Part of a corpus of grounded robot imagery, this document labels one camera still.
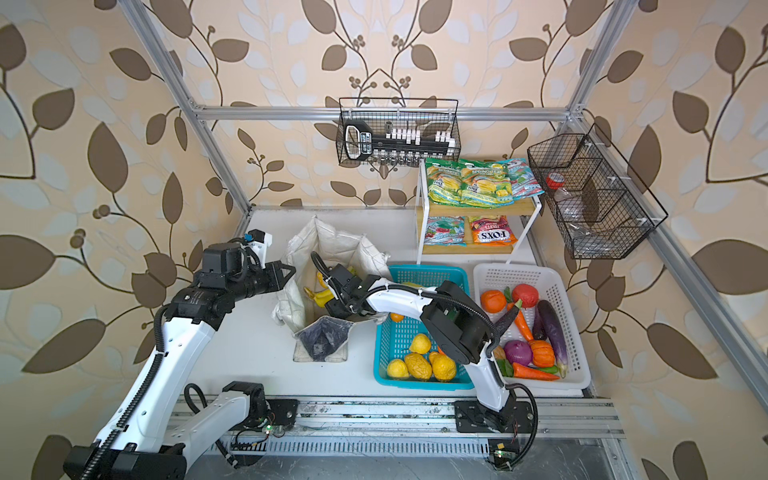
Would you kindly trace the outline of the single yellow banana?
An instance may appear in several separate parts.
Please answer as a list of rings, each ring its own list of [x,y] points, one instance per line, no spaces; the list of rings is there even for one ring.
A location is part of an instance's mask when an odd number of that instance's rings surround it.
[[[313,291],[308,287],[304,288],[305,295],[312,300],[319,308],[325,308],[326,304],[335,299],[333,290],[326,284],[323,275],[320,272],[316,273],[316,280],[322,287],[321,290]]]

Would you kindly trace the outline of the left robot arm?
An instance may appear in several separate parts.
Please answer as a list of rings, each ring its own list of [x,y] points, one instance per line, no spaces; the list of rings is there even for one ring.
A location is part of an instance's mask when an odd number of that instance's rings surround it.
[[[168,424],[197,360],[235,304],[281,291],[295,274],[269,262],[270,234],[251,230],[207,247],[190,286],[160,307],[154,348],[115,414],[88,446],[75,446],[63,464],[71,479],[182,479],[232,427],[265,427],[276,416],[259,383],[233,381],[174,431]]]

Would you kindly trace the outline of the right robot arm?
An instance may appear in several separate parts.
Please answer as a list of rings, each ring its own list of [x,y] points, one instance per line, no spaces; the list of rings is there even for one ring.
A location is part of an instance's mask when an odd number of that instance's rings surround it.
[[[514,314],[492,322],[462,288],[448,280],[436,288],[412,287],[375,275],[361,279],[340,264],[330,268],[315,251],[311,260],[334,294],[329,313],[339,318],[395,313],[418,319],[437,346],[464,367],[476,398],[454,403],[458,431],[537,433],[539,412],[532,392],[520,383],[504,383],[493,356],[501,328],[514,321]]]

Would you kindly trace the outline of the white canvas grocery bag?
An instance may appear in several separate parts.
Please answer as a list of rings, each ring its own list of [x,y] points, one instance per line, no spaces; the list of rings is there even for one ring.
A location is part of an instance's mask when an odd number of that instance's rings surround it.
[[[329,313],[335,296],[325,279],[336,266],[362,280],[369,275],[389,279],[388,259],[366,236],[338,230],[318,218],[288,241],[282,262],[294,267],[295,274],[277,293],[272,317],[291,334],[293,362],[344,362],[353,326],[384,320],[382,314]]]

